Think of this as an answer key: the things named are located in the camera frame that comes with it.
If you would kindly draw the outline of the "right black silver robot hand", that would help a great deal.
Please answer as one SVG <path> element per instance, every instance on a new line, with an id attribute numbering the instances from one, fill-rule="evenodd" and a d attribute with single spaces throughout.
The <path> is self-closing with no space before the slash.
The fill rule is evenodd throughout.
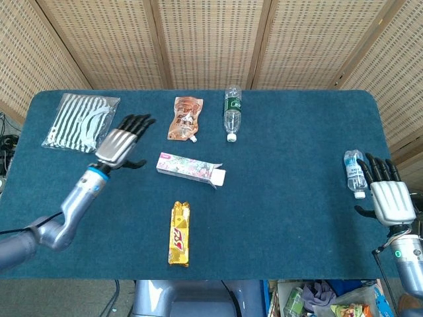
<path id="1" fill-rule="evenodd" d="M 371 191 L 372 210 L 365 210 L 359 205 L 354 209 L 363 217 L 377 219 L 383 226 L 411 225 L 416 219 L 410 192 L 401 180 L 393 161 L 382 160 L 369 153 L 365 154 L 368 162 L 358 158 L 356 162 L 364 173 Z"/>

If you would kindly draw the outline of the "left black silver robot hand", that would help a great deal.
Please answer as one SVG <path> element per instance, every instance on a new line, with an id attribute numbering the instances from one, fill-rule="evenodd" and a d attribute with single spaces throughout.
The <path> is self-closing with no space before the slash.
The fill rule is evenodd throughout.
<path id="1" fill-rule="evenodd" d="M 146 164 L 145 159 L 138 162 L 128 160 L 141 136 L 147 131 L 150 125 L 156 122 L 151 114 L 126 116 L 104 139 L 101 146 L 95 153 L 97 162 L 91 167 L 110 174 L 112 170 L 119 168 L 138 169 Z"/>

